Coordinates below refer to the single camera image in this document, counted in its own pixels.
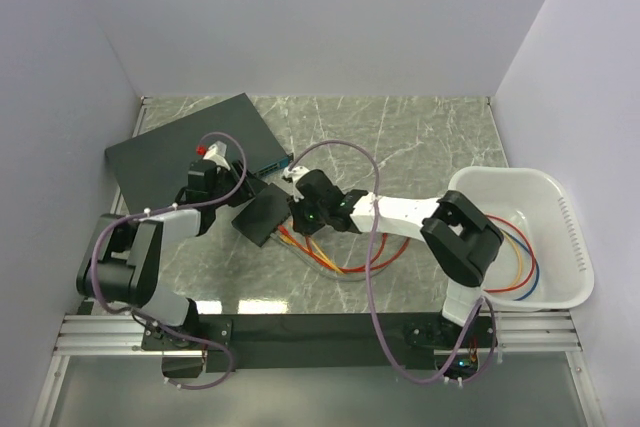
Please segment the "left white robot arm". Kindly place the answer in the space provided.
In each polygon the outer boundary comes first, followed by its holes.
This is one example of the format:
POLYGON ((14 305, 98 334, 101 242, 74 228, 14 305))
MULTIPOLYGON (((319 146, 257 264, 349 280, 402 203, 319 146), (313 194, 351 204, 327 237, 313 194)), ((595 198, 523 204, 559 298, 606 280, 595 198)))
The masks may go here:
POLYGON ((176 347, 194 346, 201 335, 195 301, 159 286, 163 248, 206 233, 223 206, 254 199, 267 183, 236 160, 225 166, 212 160, 191 163, 186 185, 174 202, 156 211, 99 217, 76 276, 76 290, 107 311, 125 310, 166 326, 176 347))

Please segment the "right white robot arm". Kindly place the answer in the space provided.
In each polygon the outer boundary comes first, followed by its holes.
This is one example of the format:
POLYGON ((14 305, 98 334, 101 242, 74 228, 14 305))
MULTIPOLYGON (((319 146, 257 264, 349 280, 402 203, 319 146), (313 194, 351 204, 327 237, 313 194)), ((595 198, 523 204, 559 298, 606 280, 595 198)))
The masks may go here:
POLYGON ((452 346, 473 337, 475 323, 469 315, 504 236, 464 194, 449 190, 440 198, 405 199, 359 189, 344 193, 323 171, 305 167, 287 168, 283 179, 293 186, 289 209, 294 231, 303 236, 328 226, 337 232, 379 232, 424 242, 448 277, 441 337, 452 346))

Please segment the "small black box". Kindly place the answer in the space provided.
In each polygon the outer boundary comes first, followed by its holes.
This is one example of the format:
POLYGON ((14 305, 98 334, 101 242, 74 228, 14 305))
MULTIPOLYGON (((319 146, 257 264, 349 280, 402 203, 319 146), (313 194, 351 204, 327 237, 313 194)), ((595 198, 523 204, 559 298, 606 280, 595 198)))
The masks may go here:
POLYGON ((247 204, 231 225, 254 245, 262 247, 289 218, 289 197, 287 192, 271 183, 247 204))

